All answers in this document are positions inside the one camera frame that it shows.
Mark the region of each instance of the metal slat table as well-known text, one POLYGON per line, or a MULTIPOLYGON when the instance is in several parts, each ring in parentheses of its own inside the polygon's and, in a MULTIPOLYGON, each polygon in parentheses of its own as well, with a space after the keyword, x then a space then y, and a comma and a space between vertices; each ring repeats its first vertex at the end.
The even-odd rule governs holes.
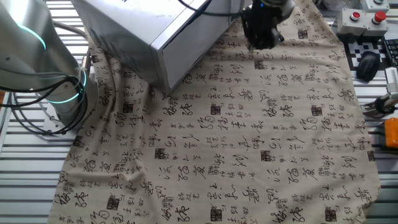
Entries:
MULTIPOLYGON (((47 4, 54 20, 83 30, 83 23, 70 1, 47 0, 47 4)), ((389 19, 398 20, 395 15, 398 13, 391 10, 389 19)), ((81 63, 88 50, 87 41, 69 31, 56 30, 81 63)), ((354 72, 351 74, 360 103, 372 102, 386 93, 387 82, 383 71, 378 72, 368 84, 359 82, 354 72)), ((17 97, 20 103, 35 99, 33 94, 18 94, 17 97)), ((44 101, 43 104, 47 107, 48 103, 44 101)), ((23 110, 36 125, 43 126, 45 114, 38 104, 24 107, 23 110)), ((0 223, 46 223, 59 173, 72 142, 62 138, 45 140, 25 130, 10 111, 3 116, 5 122, 0 133, 0 223)), ((380 196, 368 216, 368 223, 398 223, 398 151, 380 149, 376 132, 377 125, 394 116, 398 117, 398 112, 379 120, 366 118, 382 185, 380 196)))

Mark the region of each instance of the metal enclosure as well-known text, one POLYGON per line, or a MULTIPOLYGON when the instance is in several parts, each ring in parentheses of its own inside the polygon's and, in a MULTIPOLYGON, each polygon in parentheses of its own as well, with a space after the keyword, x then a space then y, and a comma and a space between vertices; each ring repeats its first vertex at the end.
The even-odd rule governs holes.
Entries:
MULTIPOLYGON (((238 12, 242 1, 185 2, 195 9, 228 13, 238 12)), ((235 20, 198 15, 177 0, 72 3, 98 46, 165 93, 176 87, 235 20)))

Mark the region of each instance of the beige fabric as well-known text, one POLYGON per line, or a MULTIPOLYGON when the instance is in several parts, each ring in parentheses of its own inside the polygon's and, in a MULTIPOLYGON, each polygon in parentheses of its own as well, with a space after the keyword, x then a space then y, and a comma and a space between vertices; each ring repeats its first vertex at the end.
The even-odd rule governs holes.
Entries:
POLYGON ((296 3, 284 45, 250 54, 235 23, 171 96, 93 47, 49 223, 365 221, 380 185, 345 51, 296 3))

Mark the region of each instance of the red button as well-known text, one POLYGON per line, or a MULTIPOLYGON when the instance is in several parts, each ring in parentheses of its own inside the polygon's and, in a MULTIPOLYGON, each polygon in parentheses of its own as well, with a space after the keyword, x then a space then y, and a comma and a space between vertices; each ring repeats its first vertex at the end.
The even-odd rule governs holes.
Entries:
POLYGON ((354 12, 353 17, 359 19, 361 17, 359 12, 354 12))
POLYGON ((387 16, 386 16, 385 12, 379 11, 379 12, 375 13, 375 15, 374 15, 374 20, 376 22, 382 22, 386 19, 387 19, 387 16))

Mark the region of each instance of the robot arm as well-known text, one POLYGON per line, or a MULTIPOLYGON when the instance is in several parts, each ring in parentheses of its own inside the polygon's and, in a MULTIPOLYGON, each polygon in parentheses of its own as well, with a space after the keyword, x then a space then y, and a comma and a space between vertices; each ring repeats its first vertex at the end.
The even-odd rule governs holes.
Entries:
POLYGON ((0 0, 0 30, 0 89, 30 90, 41 96, 51 91, 46 99, 64 125, 79 118, 77 108, 84 97, 88 98, 85 109, 91 111, 96 84, 59 39, 45 2, 0 0), (57 83, 58 88, 45 90, 57 83))

